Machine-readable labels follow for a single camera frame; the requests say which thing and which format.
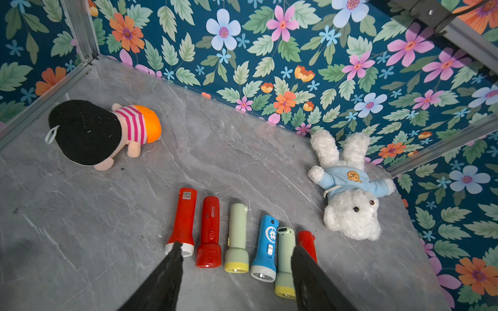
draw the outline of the pink striped shirt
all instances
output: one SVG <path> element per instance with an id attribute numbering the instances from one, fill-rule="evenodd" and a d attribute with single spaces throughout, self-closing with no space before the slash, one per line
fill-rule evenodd
<path id="1" fill-rule="evenodd" d="M 145 118 L 133 105 L 121 107 L 114 111 L 126 119 L 128 125 L 128 140 L 139 142 L 140 145 L 147 143 L 147 131 L 145 130 Z"/>

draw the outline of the floral wallpaper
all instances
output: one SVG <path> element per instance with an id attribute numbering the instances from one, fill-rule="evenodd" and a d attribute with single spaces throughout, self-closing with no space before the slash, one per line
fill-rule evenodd
<path id="1" fill-rule="evenodd" d="M 498 310 L 498 132 L 395 181 L 451 308 Z"/>
<path id="2" fill-rule="evenodd" d="M 390 166 L 498 110 L 497 76 L 394 2 L 89 0 L 102 54 Z"/>
<path id="3" fill-rule="evenodd" d="M 79 64 L 59 0 L 2 1 L 0 130 Z"/>

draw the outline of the plush doll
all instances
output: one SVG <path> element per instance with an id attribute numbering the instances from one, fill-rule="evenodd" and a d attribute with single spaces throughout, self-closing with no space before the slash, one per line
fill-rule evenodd
<path id="1" fill-rule="evenodd" d="M 323 216 L 325 225 L 356 240 L 378 239 L 377 198 L 395 189 L 391 179 L 371 181 L 364 171 L 369 144 L 370 138 L 363 133 L 349 135 L 343 159 L 339 160 L 336 141 L 328 131 L 320 130 L 311 135 L 311 146 L 320 166 L 313 166 L 308 176 L 325 190 L 324 197 L 328 200 Z"/>
<path id="2" fill-rule="evenodd" d="M 87 101 L 63 102 L 50 112 L 45 141 L 55 139 L 69 160 L 103 171 L 125 145 L 128 156 L 136 158 L 143 144 L 161 138 L 159 118 L 149 108 L 114 104 L 112 110 Z"/>

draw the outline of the orange flower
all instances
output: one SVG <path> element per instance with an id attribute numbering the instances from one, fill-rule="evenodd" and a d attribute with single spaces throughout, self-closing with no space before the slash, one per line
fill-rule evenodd
<path id="1" fill-rule="evenodd" d="M 113 36 L 117 42 L 121 42 L 123 49 L 129 51 L 131 47 L 133 53 L 140 52 L 139 48 L 143 49 L 145 43 L 142 39 L 139 39 L 143 38 L 142 31 L 140 28 L 135 27 L 135 22 L 128 15 L 123 19 L 123 15 L 114 14 L 114 19 L 111 19 L 109 25 L 115 29 Z"/>
<path id="2" fill-rule="evenodd" d="M 456 265 L 455 271 L 462 274 L 458 278 L 464 285 L 472 285 L 472 291 L 484 295 L 484 290 L 491 296 L 498 296 L 498 270 L 493 266 L 486 267 L 486 262 L 479 258 L 460 259 L 462 265 Z"/>
<path id="3" fill-rule="evenodd" d="M 453 10 L 453 13 L 462 12 L 481 1 L 482 0 L 464 0 L 464 3 L 468 4 L 468 6 L 461 6 Z M 460 15 L 459 18 L 479 34 L 482 34 L 486 30 L 488 22 L 490 23 L 490 28 L 496 28 L 498 27 L 498 1 L 490 0 L 482 7 L 464 15 Z"/>
<path id="4" fill-rule="evenodd" d="M 265 83 L 261 86 L 261 90 L 265 93 L 270 93 L 273 91 L 273 84 L 272 83 Z"/>
<path id="5" fill-rule="evenodd" d="M 313 105 L 312 102 L 307 102 L 303 105 L 304 111 L 313 111 L 314 108 L 315 108 L 315 105 Z"/>
<path id="6" fill-rule="evenodd" d="M 296 70 L 294 70 L 294 76 L 302 82 L 309 82 L 313 80 L 315 73 L 311 70 L 305 70 L 303 66 L 297 66 Z"/>
<path id="7" fill-rule="evenodd" d="M 406 149 L 406 146 L 403 145 L 402 142 L 399 142 L 397 144 L 389 144 L 387 147 L 384 147 L 380 150 L 378 153 L 379 157 L 382 158 L 394 158 L 396 155 L 400 154 L 403 152 L 403 150 Z"/>
<path id="8" fill-rule="evenodd" d="M 293 92 L 285 92 L 284 95 L 277 96 L 277 101 L 273 103 L 273 107 L 277 109 L 278 114 L 288 113 L 290 109 L 296 106 L 296 94 Z"/>
<path id="9" fill-rule="evenodd" d="M 60 80 L 62 80 L 66 76 L 66 69 L 62 67 L 56 67 L 55 73 L 52 68 L 47 68 L 44 72 L 41 73 L 41 77 L 45 80 L 36 82 L 36 90 L 35 94 L 38 96 L 42 96 L 49 89 L 51 89 L 54 85 L 56 85 Z"/>

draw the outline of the gray marble floor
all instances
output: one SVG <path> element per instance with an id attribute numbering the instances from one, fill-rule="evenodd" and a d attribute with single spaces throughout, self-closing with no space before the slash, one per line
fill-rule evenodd
<path id="1" fill-rule="evenodd" d="M 116 310 L 164 257 L 184 186 L 199 192 L 196 243 L 203 198 L 221 201 L 223 250 L 239 200 L 249 206 L 250 260 L 268 213 L 313 232 L 320 267 L 359 310 L 449 309 L 397 193 L 380 199 L 376 242 L 325 228 L 323 190 L 307 177 L 317 163 L 308 139 L 111 60 L 64 97 L 145 105 L 159 115 L 162 139 L 95 171 L 45 144 L 48 109 L 0 154 L 0 310 Z M 178 310 L 297 309 L 249 274 L 200 270 L 195 257 L 183 267 Z"/>

